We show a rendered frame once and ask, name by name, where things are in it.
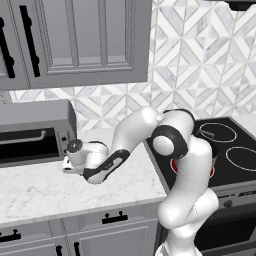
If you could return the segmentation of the grey base cupboard door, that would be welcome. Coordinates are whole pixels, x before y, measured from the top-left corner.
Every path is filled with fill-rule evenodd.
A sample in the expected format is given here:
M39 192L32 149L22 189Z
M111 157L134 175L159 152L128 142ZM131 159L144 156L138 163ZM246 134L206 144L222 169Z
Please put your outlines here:
M0 256L57 256L56 246L59 245L55 243L12 245L0 248ZM63 246L62 256L69 256Z
M68 235L72 256L153 256L156 225L150 222Z

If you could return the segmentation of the grey wall cupboard door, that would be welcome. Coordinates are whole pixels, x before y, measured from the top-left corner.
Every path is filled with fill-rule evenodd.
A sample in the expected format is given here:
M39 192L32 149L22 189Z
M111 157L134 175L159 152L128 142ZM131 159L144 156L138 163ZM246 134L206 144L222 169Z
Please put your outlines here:
M13 68L15 72L13 79L8 77L0 50L0 91L29 89L30 83L10 0L0 0L0 17L3 18L5 23L4 34L9 53L14 59Z
M145 82L152 0L10 0L32 89ZM35 77L20 5L40 59Z

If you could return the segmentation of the black oven door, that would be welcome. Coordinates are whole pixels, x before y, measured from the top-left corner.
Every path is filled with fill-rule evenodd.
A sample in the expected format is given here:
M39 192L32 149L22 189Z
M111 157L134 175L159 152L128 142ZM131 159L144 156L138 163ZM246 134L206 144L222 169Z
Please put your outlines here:
M225 256L256 245L256 213L207 221L197 232L195 245L204 256Z

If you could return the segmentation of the black hob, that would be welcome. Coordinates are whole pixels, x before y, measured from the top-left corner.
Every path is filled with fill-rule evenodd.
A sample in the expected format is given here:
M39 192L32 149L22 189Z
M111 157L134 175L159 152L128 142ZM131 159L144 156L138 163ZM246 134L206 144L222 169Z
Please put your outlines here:
M211 188L256 181L256 138L233 118L196 120L193 135L208 141L217 155Z

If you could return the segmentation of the dark range hood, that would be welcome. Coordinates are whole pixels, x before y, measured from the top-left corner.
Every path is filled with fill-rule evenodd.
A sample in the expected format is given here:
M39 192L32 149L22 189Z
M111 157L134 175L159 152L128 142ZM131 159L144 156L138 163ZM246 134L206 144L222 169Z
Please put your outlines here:
M225 0L232 11L247 11L256 0Z

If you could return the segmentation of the grey toaster oven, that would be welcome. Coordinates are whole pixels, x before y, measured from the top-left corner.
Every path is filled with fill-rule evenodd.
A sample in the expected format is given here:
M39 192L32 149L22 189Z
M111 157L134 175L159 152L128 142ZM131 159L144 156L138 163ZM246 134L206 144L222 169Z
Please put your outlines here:
M77 138L71 102L37 101L0 106L0 141L38 137L37 142L0 145L0 168L62 161L68 143Z

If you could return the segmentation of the grey oven control panel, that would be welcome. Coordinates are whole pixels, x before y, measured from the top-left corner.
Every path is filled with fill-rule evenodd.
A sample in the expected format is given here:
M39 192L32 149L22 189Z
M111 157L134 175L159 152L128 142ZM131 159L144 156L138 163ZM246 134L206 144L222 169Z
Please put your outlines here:
M227 209L223 206L223 203L227 200L231 200L233 202L232 207L256 203L256 185L226 189L215 187L213 191L218 197L220 209Z

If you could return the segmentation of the grey drawer front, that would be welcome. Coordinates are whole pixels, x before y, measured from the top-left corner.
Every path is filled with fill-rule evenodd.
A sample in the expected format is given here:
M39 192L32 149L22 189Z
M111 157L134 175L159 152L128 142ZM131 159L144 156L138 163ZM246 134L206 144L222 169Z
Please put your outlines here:
M0 232L2 233L1 235L11 235L13 233L13 229L18 230L18 232L21 234L21 239L0 243L0 247L15 243L31 242L35 240L51 238L53 236L53 232L48 221L22 224L14 227L0 228Z
M144 221L156 218L157 203L148 203L137 206L119 207L111 210L103 210L99 212L80 214L77 216L65 217L63 223L67 234L74 234L86 230L94 230L98 228L105 228L117 226L137 221ZM105 214L116 216L120 211L128 215L126 221L103 224L102 219Z

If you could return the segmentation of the red pot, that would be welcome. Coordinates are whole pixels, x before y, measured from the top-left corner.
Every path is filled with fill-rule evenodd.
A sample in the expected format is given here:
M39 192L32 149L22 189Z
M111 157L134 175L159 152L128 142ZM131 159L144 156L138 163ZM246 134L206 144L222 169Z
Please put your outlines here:
M199 135L202 135L203 139L208 141L209 144L211 145L211 148L212 148L212 169L211 169L211 172L210 172L210 176L213 176L214 173L215 173L215 163L216 163L217 156L218 156L218 149L214 145L214 141L213 141L213 139L215 138L215 133L208 132L208 131L203 130L203 129L199 129L196 133L196 136L199 136ZM178 172L177 161L176 160L171 160L170 165L171 165L171 168L172 168L173 172L177 173Z

